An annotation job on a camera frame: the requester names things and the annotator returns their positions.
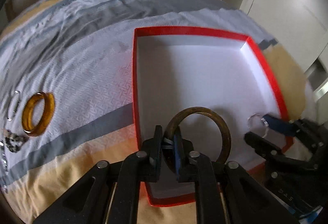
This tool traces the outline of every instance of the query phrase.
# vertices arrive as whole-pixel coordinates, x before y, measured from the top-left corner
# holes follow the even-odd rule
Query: bed
[[[283,46],[220,0],[20,1],[9,2],[13,20],[0,36],[2,127],[24,134],[20,116],[31,95],[44,91],[55,97],[45,133],[29,138],[17,153],[5,149],[3,196],[24,223],[32,223],[99,160],[114,163],[137,151],[131,90],[135,28],[202,26],[250,35],[275,73],[290,119],[313,114],[306,95],[311,88]],[[9,123],[15,90],[21,103]],[[196,223],[195,203],[151,207],[144,188],[138,212],[138,223],[171,223],[176,217]]]

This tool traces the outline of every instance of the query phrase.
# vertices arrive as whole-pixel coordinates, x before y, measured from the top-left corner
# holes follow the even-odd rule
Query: metal bolt
[[[101,160],[97,163],[98,168],[105,168],[108,166],[108,163],[105,160]]]
[[[239,167],[239,164],[235,161],[230,161],[230,162],[228,162],[228,167],[231,169],[236,169]]]
[[[189,155],[190,155],[190,157],[195,158],[195,157],[200,156],[200,152],[191,151],[191,152],[189,152]]]
[[[272,172],[271,173],[271,177],[273,177],[274,179],[276,179],[278,177],[278,173],[277,172]]]
[[[146,157],[147,153],[145,151],[139,151],[137,152],[137,157]]]

